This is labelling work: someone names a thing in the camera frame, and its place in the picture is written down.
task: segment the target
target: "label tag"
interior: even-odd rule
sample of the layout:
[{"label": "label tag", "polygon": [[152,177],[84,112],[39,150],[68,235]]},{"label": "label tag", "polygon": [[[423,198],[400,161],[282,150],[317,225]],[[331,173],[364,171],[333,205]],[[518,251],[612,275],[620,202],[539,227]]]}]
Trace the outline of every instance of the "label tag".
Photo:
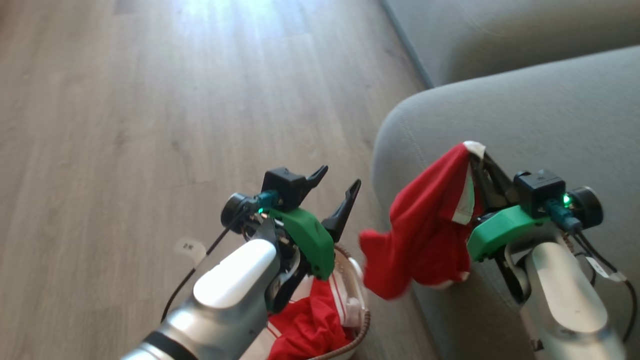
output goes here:
[{"label": "label tag", "polygon": [[190,238],[181,238],[175,246],[173,251],[179,254],[185,254],[193,259],[193,268],[198,267],[200,262],[207,256],[207,249],[198,240]]},{"label": "label tag", "polygon": [[589,261],[589,264],[591,264],[591,267],[598,274],[600,274],[600,276],[604,277],[605,279],[609,279],[616,282],[627,280],[627,278],[620,272],[614,272],[611,275],[607,274],[607,272],[602,268],[602,266],[600,266],[600,264],[596,261],[596,259],[592,258],[591,256],[585,256],[584,258],[587,259],[587,261]]}]

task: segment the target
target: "green 3d-printed part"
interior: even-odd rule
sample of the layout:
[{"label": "green 3d-printed part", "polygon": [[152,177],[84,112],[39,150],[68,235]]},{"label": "green 3d-printed part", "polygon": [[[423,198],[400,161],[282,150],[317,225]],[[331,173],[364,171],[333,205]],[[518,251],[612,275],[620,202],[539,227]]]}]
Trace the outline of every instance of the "green 3d-printed part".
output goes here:
[{"label": "green 3d-printed part", "polygon": [[533,219],[520,206],[512,206],[499,211],[487,221],[478,225],[467,242],[467,250],[474,261],[491,256],[501,247],[519,238],[536,224],[543,224],[550,219]]},{"label": "green 3d-printed part", "polygon": [[269,216],[284,223],[284,228],[311,264],[311,274],[328,280],[335,265],[333,239],[318,219],[301,208],[286,213],[271,209]]}]

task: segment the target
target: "red cloth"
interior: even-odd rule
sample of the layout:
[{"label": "red cloth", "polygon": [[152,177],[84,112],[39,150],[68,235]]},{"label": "red cloth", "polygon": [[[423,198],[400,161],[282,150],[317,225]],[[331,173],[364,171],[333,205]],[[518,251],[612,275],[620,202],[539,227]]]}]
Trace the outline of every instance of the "red cloth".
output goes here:
[{"label": "red cloth", "polygon": [[328,281],[314,279],[311,294],[269,318],[280,332],[269,360],[304,360],[350,343]]},{"label": "red cloth", "polygon": [[482,144],[461,143],[397,195],[390,209],[391,232],[360,234],[367,258],[364,284],[378,296],[402,295],[411,279],[447,286],[467,278],[469,220],[481,213],[468,164],[470,143],[484,154]]}]

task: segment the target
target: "basket rim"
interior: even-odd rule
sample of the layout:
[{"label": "basket rim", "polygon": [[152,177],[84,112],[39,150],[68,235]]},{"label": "basket rim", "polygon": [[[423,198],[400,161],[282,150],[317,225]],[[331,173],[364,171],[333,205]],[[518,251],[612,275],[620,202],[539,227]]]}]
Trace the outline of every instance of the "basket rim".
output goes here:
[{"label": "basket rim", "polygon": [[[349,251],[347,251],[347,249],[345,249],[342,245],[335,244],[334,247],[335,247],[335,250],[340,252],[342,255],[344,255],[345,258],[347,259],[352,258]],[[347,352],[350,352],[352,350],[355,350],[360,345],[362,340],[364,340],[364,337],[369,332],[370,324],[371,324],[371,312],[369,311],[369,309],[366,309],[364,313],[364,318],[362,319],[362,325],[360,326],[360,331],[358,332],[358,336],[356,336],[356,338],[352,342],[334,351],[328,352],[327,354],[313,357],[312,360],[329,360],[329,359],[333,359],[334,357],[340,356],[342,354],[346,354]]]}]

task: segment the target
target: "gray sofa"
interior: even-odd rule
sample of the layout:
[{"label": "gray sofa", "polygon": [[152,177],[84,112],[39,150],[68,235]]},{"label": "gray sofa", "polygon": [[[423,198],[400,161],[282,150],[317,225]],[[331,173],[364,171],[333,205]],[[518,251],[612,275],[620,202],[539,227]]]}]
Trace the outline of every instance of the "gray sofa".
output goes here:
[{"label": "gray sofa", "polygon": [[[438,82],[471,77],[463,73],[444,72]],[[605,221],[587,236],[640,288],[640,47],[453,83],[403,101],[374,148],[372,180],[382,206],[464,140],[484,143],[508,174],[549,168],[569,188],[595,189]],[[474,264],[469,280],[448,290],[413,290],[442,359],[533,359],[495,263]],[[596,290],[622,332],[626,288],[599,280]],[[640,324],[627,350],[629,359],[640,358]]]},{"label": "gray sofa", "polygon": [[430,86],[640,44],[638,0],[383,0]]}]

